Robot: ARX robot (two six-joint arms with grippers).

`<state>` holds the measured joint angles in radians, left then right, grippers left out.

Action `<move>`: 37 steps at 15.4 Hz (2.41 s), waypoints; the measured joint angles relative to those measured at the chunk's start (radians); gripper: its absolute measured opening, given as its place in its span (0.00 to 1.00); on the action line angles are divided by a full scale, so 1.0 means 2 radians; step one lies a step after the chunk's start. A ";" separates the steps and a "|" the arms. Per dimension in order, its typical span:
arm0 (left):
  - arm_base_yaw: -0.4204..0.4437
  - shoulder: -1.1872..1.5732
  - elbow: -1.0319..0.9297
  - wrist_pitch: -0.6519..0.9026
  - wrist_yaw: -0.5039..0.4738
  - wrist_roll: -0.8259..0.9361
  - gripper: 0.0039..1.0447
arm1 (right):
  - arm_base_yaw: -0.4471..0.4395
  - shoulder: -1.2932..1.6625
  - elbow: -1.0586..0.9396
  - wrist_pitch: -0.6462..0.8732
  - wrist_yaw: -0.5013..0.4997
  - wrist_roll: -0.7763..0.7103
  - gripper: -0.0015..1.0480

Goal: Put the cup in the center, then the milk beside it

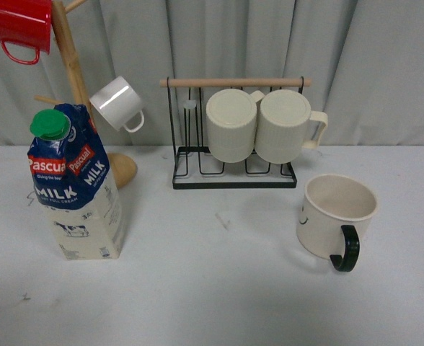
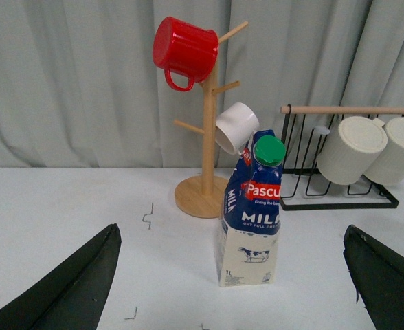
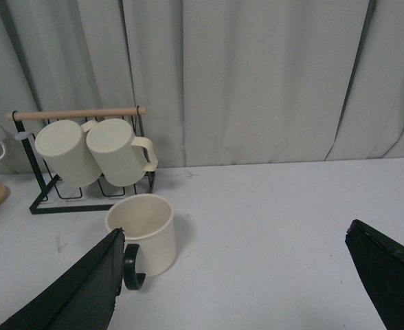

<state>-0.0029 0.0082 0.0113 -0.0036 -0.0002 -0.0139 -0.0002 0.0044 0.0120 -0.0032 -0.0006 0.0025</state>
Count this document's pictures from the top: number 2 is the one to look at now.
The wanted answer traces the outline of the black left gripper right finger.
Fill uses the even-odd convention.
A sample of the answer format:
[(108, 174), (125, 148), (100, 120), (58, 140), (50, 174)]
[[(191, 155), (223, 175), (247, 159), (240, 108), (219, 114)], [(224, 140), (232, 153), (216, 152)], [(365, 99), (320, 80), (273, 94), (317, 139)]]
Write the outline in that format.
[(350, 225), (344, 258), (375, 328), (404, 329), (404, 257)]

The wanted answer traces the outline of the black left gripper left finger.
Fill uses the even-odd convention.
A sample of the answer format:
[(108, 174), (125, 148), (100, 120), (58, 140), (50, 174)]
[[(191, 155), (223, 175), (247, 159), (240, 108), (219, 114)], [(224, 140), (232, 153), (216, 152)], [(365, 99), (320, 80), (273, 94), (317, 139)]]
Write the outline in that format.
[(0, 329), (97, 329), (122, 239), (111, 224), (0, 309)]

